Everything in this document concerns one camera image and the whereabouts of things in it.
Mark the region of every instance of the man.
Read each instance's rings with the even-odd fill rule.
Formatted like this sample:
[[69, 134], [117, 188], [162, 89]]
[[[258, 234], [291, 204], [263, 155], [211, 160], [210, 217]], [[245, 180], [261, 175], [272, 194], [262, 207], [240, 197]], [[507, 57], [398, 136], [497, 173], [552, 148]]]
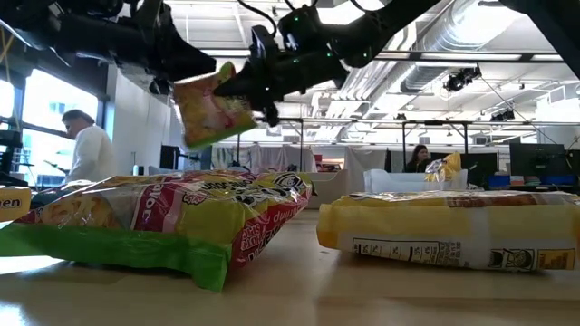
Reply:
[[111, 140], [94, 125], [94, 120], [81, 110], [64, 113], [63, 123], [70, 139], [76, 140], [72, 154], [72, 169], [64, 180], [102, 181], [116, 174]]

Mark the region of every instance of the white shirt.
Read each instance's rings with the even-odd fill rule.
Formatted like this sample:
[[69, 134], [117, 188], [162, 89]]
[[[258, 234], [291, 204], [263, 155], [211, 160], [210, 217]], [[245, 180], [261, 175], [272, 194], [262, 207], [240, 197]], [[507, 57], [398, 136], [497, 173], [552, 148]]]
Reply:
[[90, 126], [81, 130], [75, 140], [72, 169], [65, 183], [76, 180], [97, 182], [115, 176], [112, 144], [105, 130]]

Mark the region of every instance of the woman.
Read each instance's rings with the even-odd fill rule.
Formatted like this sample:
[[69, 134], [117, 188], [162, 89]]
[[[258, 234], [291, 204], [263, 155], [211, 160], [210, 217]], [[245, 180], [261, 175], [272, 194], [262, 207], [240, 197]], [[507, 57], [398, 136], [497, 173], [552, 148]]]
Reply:
[[405, 172], [407, 173], [424, 173], [425, 168], [430, 163], [429, 151], [425, 145], [417, 145], [413, 150], [413, 156], [407, 166]]

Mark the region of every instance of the tabletop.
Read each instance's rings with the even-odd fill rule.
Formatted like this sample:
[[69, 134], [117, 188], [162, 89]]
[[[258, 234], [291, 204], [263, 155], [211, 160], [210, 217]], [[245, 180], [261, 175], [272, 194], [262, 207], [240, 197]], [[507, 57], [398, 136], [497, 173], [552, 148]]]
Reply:
[[340, 253], [316, 211], [288, 222], [222, 293], [167, 270], [0, 258], [0, 324], [578, 325], [580, 274], [478, 272]]

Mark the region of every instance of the window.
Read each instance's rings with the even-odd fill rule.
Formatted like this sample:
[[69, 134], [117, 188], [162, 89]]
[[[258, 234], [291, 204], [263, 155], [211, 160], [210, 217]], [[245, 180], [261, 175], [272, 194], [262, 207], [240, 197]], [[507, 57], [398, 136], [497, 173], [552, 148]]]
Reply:
[[0, 81], [0, 117], [12, 117], [15, 105], [15, 88], [7, 81]]
[[37, 187], [61, 185], [64, 173], [50, 164], [70, 170], [73, 163], [74, 141], [45, 132], [24, 129], [22, 142], [21, 165], [18, 172], [25, 174], [28, 185]]
[[78, 109], [97, 120], [99, 101], [94, 95], [39, 70], [26, 78], [23, 121], [65, 131], [63, 114]]

